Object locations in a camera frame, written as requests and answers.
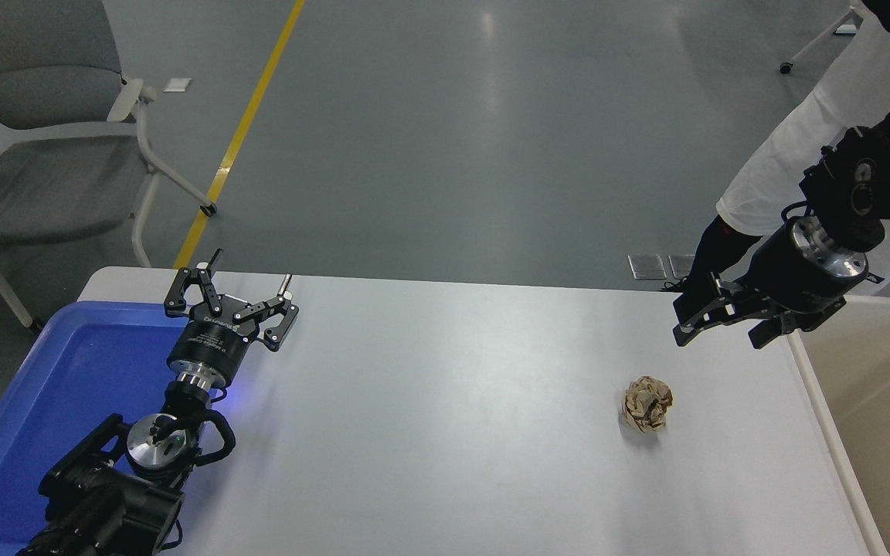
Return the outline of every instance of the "blue tray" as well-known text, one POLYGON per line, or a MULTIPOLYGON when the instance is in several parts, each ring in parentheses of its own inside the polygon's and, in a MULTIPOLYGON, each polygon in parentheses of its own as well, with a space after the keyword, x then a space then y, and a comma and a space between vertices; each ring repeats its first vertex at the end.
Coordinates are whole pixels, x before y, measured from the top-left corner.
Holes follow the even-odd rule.
POLYGON ((152 303, 101 302, 50 319, 0 401, 1 555, 45 527, 40 479, 102 419, 159 411, 174 378, 165 360, 186 321, 152 303))

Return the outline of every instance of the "crumpled paper ball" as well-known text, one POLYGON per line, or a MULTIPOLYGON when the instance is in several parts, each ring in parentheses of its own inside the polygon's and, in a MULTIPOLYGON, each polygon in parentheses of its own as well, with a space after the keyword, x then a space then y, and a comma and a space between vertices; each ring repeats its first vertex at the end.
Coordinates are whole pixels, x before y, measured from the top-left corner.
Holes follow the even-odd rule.
POLYGON ((624 422, 640 432, 658 430, 664 426, 664 412, 670 405, 671 388, 667 384, 640 377, 624 391, 624 422))

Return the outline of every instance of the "chair seat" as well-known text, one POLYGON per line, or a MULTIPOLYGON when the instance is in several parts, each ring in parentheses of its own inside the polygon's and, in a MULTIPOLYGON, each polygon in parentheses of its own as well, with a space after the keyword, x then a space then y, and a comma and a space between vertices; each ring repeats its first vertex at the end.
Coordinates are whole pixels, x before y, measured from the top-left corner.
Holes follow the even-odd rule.
POLYGON ((14 144, 0 155, 0 243, 69 242, 117 228, 145 175, 135 136, 14 144))

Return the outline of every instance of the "black cable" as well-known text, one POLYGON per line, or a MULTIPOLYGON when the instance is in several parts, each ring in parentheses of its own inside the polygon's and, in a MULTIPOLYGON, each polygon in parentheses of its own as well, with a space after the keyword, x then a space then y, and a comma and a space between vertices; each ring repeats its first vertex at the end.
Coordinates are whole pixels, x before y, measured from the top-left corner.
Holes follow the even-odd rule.
POLYGON ((174 521, 174 525, 177 527, 177 541, 167 542, 160 546, 160 550, 170 550, 171 548, 177 548, 184 542, 184 529, 181 528, 181 521, 174 521))
POLYGON ((798 209, 800 207, 806 207, 806 205, 809 205, 809 201, 798 201, 798 203, 792 203, 791 205, 788 205, 787 207, 782 208, 781 222, 788 222, 788 212, 792 212, 795 209, 798 209))

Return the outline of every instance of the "person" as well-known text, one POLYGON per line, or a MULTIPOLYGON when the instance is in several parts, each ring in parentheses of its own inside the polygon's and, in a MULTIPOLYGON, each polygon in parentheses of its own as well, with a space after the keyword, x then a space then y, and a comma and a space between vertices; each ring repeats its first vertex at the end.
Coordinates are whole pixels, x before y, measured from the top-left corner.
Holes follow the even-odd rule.
MULTIPOLYGON (((890 0, 865 0, 858 34, 827 68, 812 92, 778 124, 742 166, 716 204, 717 217, 702 233, 688 276, 663 291, 682 292, 735 265, 762 237, 782 225, 781 210, 803 200, 803 170, 847 127, 874 126, 890 110, 890 0)), ((875 294, 890 281, 890 221, 885 242, 870 258, 880 282, 864 281, 852 293, 875 294)))

